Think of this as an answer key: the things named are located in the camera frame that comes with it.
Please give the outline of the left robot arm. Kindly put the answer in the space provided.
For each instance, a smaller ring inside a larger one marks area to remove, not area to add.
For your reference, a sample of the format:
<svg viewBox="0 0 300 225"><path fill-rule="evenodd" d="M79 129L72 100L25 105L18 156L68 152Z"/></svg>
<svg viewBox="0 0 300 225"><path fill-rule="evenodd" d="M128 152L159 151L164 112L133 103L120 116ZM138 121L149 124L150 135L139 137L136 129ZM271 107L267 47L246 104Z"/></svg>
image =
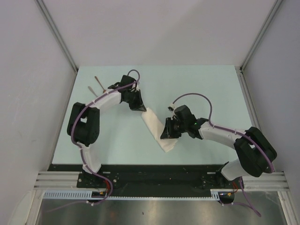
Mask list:
<svg viewBox="0 0 300 225"><path fill-rule="evenodd" d="M80 150L82 168L89 173L87 182L95 188L101 186L104 181L103 175L98 173L101 162L91 147L100 135L100 115L122 102L127 103L132 111L147 111L138 88L139 80L140 75L137 79L129 74L123 75L120 82L109 86L101 96L90 103L76 102L72 107L67 134Z"/></svg>

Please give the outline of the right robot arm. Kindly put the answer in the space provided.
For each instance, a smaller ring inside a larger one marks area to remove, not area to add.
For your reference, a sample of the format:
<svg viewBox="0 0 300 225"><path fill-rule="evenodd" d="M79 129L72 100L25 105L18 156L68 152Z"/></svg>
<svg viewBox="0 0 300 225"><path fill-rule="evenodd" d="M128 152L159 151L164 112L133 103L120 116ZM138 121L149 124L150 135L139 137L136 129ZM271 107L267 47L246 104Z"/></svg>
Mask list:
<svg viewBox="0 0 300 225"><path fill-rule="evenodd" d="M166 118L161 139L178 139L183 133L191 138L220 143L236 151L238 158L225 163L218 171L216 182L227 188L233 180L245 175L260 177L274 171L272 162L277 153L263 133L256 127L233 130L213 125L208 119L196 118L186 105L173 110Z"/></svg>

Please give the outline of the white cloth napkin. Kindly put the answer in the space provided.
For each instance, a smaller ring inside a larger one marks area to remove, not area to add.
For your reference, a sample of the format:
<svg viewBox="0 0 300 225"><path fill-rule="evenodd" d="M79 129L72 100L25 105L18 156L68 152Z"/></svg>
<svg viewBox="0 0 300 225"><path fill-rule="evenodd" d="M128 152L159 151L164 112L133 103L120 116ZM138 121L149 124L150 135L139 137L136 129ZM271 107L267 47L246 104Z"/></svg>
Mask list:
<svg viewBox="0 0 300 225"><path fill-rule="evenodd" d="M160 139L164 130L164 125L149 107L142 113L142 119L164 152L169 152L175 147L177 139Z"/></svg>

